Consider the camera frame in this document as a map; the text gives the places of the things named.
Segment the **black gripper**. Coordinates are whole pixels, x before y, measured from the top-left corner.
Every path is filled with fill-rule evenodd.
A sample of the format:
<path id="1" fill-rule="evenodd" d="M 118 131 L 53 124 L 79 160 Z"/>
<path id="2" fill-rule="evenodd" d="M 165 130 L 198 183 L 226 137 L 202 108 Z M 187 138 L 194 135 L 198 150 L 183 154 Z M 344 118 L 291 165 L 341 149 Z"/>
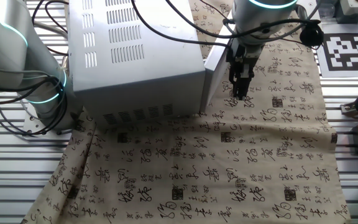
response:
<path id="1" fill-rule="evenodd" d="M 231 39 L 229 46 L 226 62 L 230 64 L 229 79 L 233 80 L 232 95 L 237 99 L 244 100 L 264 44 L 249 45 L 239 42 L 239 39 Z"/>

